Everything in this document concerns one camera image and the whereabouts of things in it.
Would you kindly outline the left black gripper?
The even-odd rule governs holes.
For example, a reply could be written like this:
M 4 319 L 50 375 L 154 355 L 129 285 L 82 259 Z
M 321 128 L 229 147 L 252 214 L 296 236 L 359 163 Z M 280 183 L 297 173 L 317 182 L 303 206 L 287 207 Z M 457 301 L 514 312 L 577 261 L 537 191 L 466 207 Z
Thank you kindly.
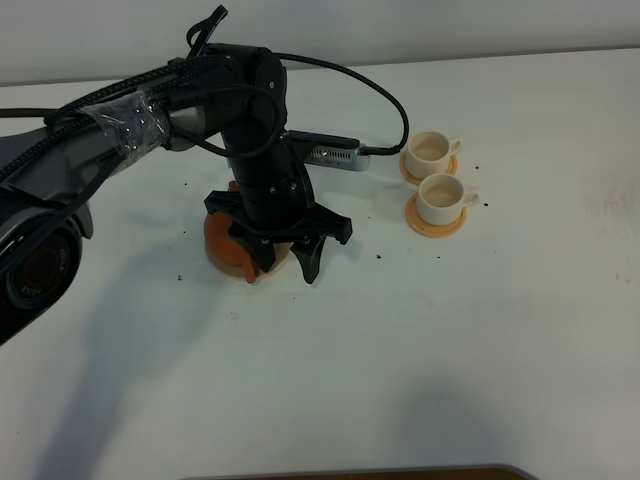
M 334 150 L 352 145 L 351 138 L 288 131 L 258 156 L 232 159 L 237 189 L 211 192 L 205 199 L 207 211 L 223 212 L 234 221 L 230 237 L 263 272 L 271 270 L 276 257 L 270 240 L 262 238 L 293 241 L 290 250 L 305 282 L 312 284 L 319 274 L 326 236 L 346 244 L 353 228 L 349 218 L 316 202 L 305 161 L 317 147 Z

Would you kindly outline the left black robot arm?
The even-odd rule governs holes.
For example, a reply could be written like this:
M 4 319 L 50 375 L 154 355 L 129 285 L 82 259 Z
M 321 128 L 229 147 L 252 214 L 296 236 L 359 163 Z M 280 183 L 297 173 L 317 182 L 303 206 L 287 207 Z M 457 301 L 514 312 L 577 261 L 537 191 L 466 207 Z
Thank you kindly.
M 42 128 L 1 141 L 1 337 L 9 340 L 73 282 L 93 233 L 89 200 L 118 171 L 163 148 L 226 158 L 237 187 L 214 191 L 211 214 L 269 270 L 288 244 L 304 279 L 324 242 L 351 221 L 315 201 L 286 124 L 286 71 L 261 47 L 213 44 L 48 112 Z

